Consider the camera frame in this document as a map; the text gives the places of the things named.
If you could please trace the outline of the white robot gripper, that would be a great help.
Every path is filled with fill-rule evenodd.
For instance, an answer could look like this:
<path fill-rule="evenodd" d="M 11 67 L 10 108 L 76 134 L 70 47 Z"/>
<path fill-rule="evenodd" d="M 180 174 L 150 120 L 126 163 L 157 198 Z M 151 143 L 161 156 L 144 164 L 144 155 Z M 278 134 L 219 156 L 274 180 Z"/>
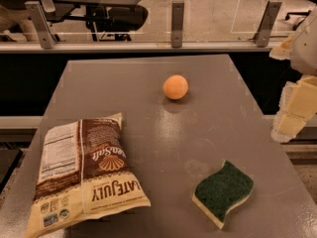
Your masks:
<path fill-rule="evenodd" d="M 269 56 L 289 60 L 291 67 L 303 74 L 296 82 L 288 81 L 282 89 L 272 125 L 271 137 L 278 143 L 294 139 L 317 113 L 317 8 L 315 8 Z"/>

